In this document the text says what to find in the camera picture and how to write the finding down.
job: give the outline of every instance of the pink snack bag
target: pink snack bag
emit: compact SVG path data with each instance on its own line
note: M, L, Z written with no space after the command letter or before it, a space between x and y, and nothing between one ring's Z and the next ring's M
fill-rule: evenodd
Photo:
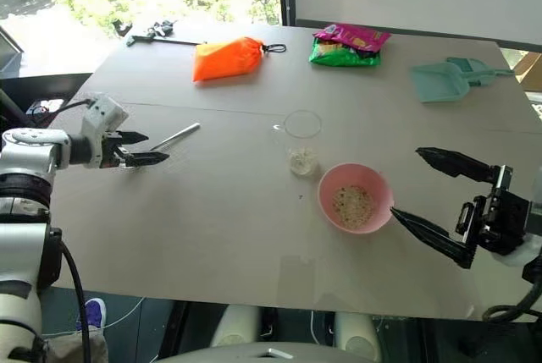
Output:
M336 41L365 52L378 52L390 36L390 33L383 31L340 23L329 25L314 33L314 37L320 40Z

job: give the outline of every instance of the rice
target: rice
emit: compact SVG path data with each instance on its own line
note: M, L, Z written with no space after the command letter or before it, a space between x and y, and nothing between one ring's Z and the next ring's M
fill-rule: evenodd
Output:
M343 226L350 230L361 228L374 214L373 197L363 188L350 185L333 194L333 210Z

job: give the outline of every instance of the blue shoe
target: blue shoe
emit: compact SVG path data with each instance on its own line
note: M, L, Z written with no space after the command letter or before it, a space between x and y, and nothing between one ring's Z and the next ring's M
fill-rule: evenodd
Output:
M89 327L97 327L102 329L105 326L105 303L101 298L92 298L85 303L86 319ZM81 330L81 318L77 317L75 328Z

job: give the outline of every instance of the green snack bag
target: green snack bag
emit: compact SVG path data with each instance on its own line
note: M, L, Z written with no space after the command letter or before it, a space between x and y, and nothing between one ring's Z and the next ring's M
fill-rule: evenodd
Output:
M308 61L331 67L362 67L380 64L380 52L364 52L335 41L312 42L312 53Z

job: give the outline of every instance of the pink bowl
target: pink bowl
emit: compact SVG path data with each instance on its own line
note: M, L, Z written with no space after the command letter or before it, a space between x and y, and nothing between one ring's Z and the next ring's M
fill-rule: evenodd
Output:
M373 197L376 206L373 216L356 230L345 228L339 215L333 210L334 193L350 185L364 188ZM370 234L379 230L390 220L393 195L379 173L362 164L347 163L339 164L324 174L318 185L318 203L324 215L337 228L351 234Z

